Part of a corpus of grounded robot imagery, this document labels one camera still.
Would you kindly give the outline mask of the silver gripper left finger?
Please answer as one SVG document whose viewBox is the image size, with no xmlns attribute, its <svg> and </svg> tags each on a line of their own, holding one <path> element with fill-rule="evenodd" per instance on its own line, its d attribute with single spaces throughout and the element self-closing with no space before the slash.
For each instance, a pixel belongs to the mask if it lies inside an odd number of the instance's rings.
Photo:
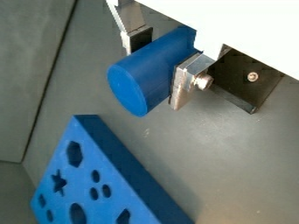
<svg viewBox="0 0 299 224">
<path fill-rule="evenodd" d="M 125 54 L 129 55 L 152 42 L 153 28 L 145 24 L 141 4 L 136 0 L 105 0 L 120 30 Z"/>
</svg>

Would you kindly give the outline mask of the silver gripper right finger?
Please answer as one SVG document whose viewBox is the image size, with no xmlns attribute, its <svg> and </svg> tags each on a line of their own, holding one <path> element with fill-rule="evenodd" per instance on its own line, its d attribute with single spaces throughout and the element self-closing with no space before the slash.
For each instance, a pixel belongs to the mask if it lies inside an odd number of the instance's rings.
<svg viewBox="0 0 299 224">
<path fill-rule="evenodd" d="M 203 53 L 196 52 L 188 59 L 180 62 L 172 73 L 172 92 L 169 105 L 179 110 L 192 98 L 195 89 L 201 91 L 211 87 L 213 78 L 207 74 L 215 60 Z"/>
</svg>

